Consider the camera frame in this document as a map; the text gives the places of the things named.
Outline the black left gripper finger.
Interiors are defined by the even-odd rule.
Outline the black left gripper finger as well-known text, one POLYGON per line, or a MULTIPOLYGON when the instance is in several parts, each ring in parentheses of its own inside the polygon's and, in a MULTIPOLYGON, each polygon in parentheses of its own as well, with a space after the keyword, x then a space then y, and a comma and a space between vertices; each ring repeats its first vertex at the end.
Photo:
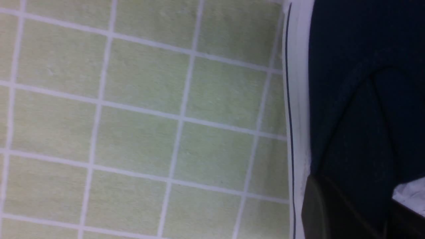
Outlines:
POLYGON ((392 200, 382 231, 353 208, 327 178, 309 175, 301 212, 306 239, 423 239, 424 217, 392 200))

